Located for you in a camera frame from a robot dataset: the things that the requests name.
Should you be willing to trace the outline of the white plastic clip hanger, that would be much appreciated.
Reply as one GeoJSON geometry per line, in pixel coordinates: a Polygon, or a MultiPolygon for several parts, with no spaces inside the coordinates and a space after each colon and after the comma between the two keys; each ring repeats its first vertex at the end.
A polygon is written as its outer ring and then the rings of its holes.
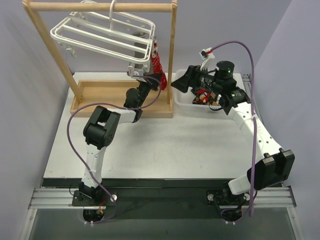
{"type": "Polygon", "coordinates": [[[72,11],[50,30],[50,36],[66,50],[77,47],[135,64],[149,64],[156,25],[148,19],[116,12],[113,0],[107,15],[72,11]]]}

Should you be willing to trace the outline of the brown argyle sock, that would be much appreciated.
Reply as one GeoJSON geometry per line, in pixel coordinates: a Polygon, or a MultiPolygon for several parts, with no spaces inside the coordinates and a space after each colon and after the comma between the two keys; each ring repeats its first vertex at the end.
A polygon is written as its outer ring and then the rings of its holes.
{"type": "Polygon", "coordinates": [[[191,92],[194,95],[194,99],[192,100],[193,104],[218,106],[215,102],[215,95],[212,92],[204,89],[192,90],[191,92]]]}

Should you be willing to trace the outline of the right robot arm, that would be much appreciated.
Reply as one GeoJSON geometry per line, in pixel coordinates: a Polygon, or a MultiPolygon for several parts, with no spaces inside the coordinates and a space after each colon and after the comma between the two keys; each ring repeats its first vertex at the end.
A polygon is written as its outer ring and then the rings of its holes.
{"type": "Polygon", "coordinates": [[[182,93],[187,93],[189,89],[213,93],[214,101],[252,145],[254,159],[251,161],[251,168],[244,175],[229,181],[228,188],[221,192],[221,197],[227,204],[237,201],[240,194],[284,182],[295,161],[294,153],[283,149],[254,114],[252,100],[237,86],[233,77],[234,67],[234,63],[227,60],[219,61],[213,72],[203,70],[199,65],[190,65],[181,77],[171,83],[173,88],[182,93]]]}

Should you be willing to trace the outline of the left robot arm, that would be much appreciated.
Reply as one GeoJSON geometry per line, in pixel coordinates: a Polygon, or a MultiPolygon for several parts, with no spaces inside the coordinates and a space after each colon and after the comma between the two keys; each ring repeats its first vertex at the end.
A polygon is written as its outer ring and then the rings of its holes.
{"type": "Polygon", "coordinates": [[[163,73],[152,73],[150,75],[138,75],[139,85],[130,88],[126,92],[126,99],[123,107],[116,106],[115,109],[110,103],[88,104],[82,109],[95,106],[84,129],[83,136],[86,143],[86,158],[80,156],[71,141],[70,125],[73,113],[67,123],[67,139],[74,153],[84,164],[84,175],[80,181],[79,195],[91,206],[100,203],[107,194],[107,190],[102,186],[102,167],[104,155],[107,147],[112,143],[118,125],[123,123],[136,123],[143,113],[143,103],[147,99],[150,91],[162,91],[167,83],[162,80],[163,73]]]}

